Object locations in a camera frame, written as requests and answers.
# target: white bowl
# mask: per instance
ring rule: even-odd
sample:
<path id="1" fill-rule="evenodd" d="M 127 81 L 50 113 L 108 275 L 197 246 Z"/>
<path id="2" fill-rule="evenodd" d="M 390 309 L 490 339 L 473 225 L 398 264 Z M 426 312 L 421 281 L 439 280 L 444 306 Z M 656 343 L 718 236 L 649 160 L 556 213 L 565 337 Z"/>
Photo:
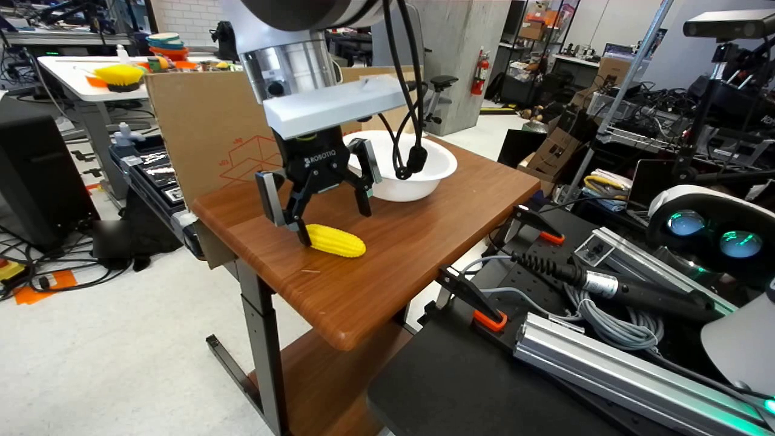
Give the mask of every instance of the white bowl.
<path id="1" fill-rule="evenodd" d="M 409 179 L 398 179 L 393 168 L 393 140 L 389 132 L 358 132 L 344 136 L 344 143 L 349 145 L 353 138 L 367 138 L 374 149 L 374 155 L 378 160 L 384 183 L 374 185 L 374 197 L 384 201 L 420 201 L 430 197 L 442 179 L 452 178 L 458 169 L 458 160 L 452 151 L 444 145 L 421 138 L 421 145 L 430 151 L 430 160 L 421 168 L 421 172 L 412 174 Z M 409 149 L 415 145 L 415 133 L 406 133 L 401 138 L 401 154 L 408 165 Z M 362 169 L 357 155 L 349 160 L 352 169 Z"/>

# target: wooden table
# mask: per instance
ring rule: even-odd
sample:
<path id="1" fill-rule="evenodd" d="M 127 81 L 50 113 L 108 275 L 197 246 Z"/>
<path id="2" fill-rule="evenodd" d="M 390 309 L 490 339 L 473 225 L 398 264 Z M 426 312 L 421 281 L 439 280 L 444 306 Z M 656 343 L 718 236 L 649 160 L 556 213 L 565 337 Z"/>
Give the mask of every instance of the wooden table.
<path id="1" fill-rule="evenodd" d="M 346 427 L 357 432 L 344 435 L 374 435 L 378 427 L 367 410 L 367 386 L 408 343 L 390 320 L 439 269 L 539 192 L 539 179 L 523 172 L 448 149 L 458 159 L 458 172 L 424 201 L 374 199 L 368 219 L 358 216 L 349 188 L 311 201 L 307 223 L 344 228 L 367 241 L 362 260 L 312 253 L 294 234 L 275 228 L 252 185 L 229 188 L 194 205 L 202 223 L 240 260 L 238 280 L 263 386 L 260 410 L 276 435 L 339 435 Z M 312 325 L 283 357 L 271 294 Z M 225 355 L 218 339 L 212 337 L 212 345 Z"/>

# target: table top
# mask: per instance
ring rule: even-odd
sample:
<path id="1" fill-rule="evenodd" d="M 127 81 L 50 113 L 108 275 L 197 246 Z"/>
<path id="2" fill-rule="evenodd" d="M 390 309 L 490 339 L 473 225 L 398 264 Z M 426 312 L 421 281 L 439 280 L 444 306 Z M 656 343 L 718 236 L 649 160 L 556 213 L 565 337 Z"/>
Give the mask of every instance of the table top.
<path id="1" fill-rule="evenodd" d="M 149 64 L 149 57 L 133 57 L 131 64 Z M 121 99 L 149 99 L 145 86 L 133 93 L 113 93 L 108 88 L 92 88 L 88 76 L 92 76 L 102 67 L 121 64 L 117 57 L 40 57 L 40 64 L 64 82 L 77 99 L 83 102 L 121 102 Z"/>
<path id="2" fill-rule="evenodd" d="M 255 185 L 225 188 L 194 201 L 194 213 L 258 277 L 291 303 L 337 350 L 357 350 L 395 318 L 522 201 L 539 179 L 448 145 L 458 172 L 421 201 L 374 199 L 374 216 L 358 216 L 349 188 L 318 195 L 307 223 L 326 223 L 364 237 L 362 260 L 307 249 L 286 228 L 275 228 L 260 206 Z"/>

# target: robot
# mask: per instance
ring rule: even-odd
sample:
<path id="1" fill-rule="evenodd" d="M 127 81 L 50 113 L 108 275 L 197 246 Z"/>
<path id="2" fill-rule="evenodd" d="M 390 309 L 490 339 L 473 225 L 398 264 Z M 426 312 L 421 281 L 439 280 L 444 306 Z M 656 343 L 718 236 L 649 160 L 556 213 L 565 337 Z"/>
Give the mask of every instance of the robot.
<path id="1" fill-rule="evenodd" d="M 341 123 L 368 120 L 374 115 L 408 105 L 415 113 L 409 90 L 398 68 L 395 77 L 368 77 L 339 82 L 337 68 L 326 46 L 326 30 L 377 24 L 390 0 L 223 0 L 238 39 L 240 62 L 265 105 L 266 123 L 282 149 L 283 168 L 260 172 L 260 197 L 266 216 L 286 225 L 311 246 L 304 212 L 321 192 L 352 185 L 362 216 L 370 216 L 368 192 L 381 183 L 370 143 L 353 140 L 344 145 Z M 415 123 L 416 140 L 408 165 L 398 160 L 395 172 L 408 179 L 426 160 L 421 149 L 421 123 Z M 349 169 L 357 155 L 362 174 Z M 291 199 L 282 206 L 278 188 L 291 183 Z"/>

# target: cardboard box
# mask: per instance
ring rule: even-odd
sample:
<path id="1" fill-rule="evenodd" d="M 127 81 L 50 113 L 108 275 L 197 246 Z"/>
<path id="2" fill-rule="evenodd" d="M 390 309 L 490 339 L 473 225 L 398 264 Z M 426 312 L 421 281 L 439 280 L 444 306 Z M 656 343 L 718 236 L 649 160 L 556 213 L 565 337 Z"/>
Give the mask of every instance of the cardboard box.
<path id="1" fill-rule="evenodd" d="M 633 67 L 630 57 L 605 57 L 601 62 L 601 68 L 598 68 L 598 76 L 596 76 L 591 90 L 601 90 L 601 88 L 605 88 L 605 82 L 610 82 L 613 88 L 622 86 L 630 67 Z"/>
<path id="2" fill-rule="evenodd" d="M 546 183 L 558 183 L 567 163 L 579 151 L 581 140 L 570 136 L 565 128 L 553 128 L 550 136 L 541 143 L 533 160 L 529 163 L 529 172 Z"/>
<path id="3" fill-rule="evenodd" d="M 547 24 L 542 21 L 525 21 L 519 30 L 522 39 L 541 42 L 547 31 Z"/>
<path id="4" fill-rule="evenodd" d="M 539 178 L 542 197 L 553 197 L 558 185 L 553 179 L 541 179 L 541 174 L 529 168 L 533 159 L 535 159 L 535 154 L 532 154 L 523 163 L 519 163 L 516 169 L 525 172 L 532 178 Z"/>
<path id="5" fill-rule="evenodd" d="M 341 70 L 344 81 L 386 74 L 393 70 Z M 258 169 L 283 165 L 245 74 L 162 74 L 149 76 L 145 86 L 188 205 L 229 185 L 255 183 Z M 406 115 L 402 107 L 389 113 L 389 120 L 398 126 Z M 384 132 L 386 126 L 368 121 L 364 126 L 352 123 L 344 132 L 358 128 Z M 232 253 L 206 225 L 197 228 L 197 237 L 212 268 L 232 260 Z"/>

